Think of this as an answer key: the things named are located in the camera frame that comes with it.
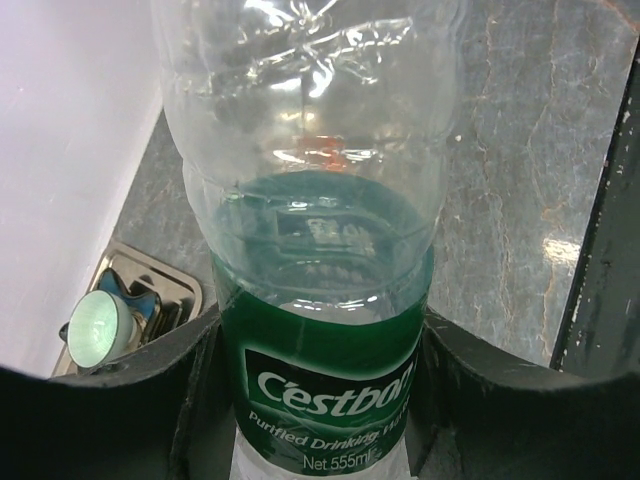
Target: gray marble countertop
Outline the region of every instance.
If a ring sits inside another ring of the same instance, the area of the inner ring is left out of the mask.
[[[430,304],[548,364],[640,29],[634,0],[473,0]],[[161,116],[114,231],[193,275],[209,253]]]

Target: metal tray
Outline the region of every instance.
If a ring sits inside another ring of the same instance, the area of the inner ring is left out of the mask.
[[[202,309],[202,288],[193,277],[116,241],[107,246],[87,293],[95,290],[107,268],[113,269],[130,291],[154,291],[160,296],[163,309],[177,309],[179,313],[173,328],[193,320]],[[52,376],[77,372],[65,345]]]

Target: green label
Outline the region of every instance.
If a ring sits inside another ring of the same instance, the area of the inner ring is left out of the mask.
[[[341,475],[384,457],[404,433],[423,301],[368,325],[301,317],[215,268],[236,418],[251,445],[294,473]]]

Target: clear plastic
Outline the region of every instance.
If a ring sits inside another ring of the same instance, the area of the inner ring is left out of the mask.
[[[317,478],[293,475],[268,464],[238,432],[229,480],[317,480]],[[399,442],[386,457],[367,470],[329,478],[332,480],[411,480],[404,442]]]
[[[327,322],[378,322],[419,301],[466,0],[152,5],[167,120],[221,268]]]

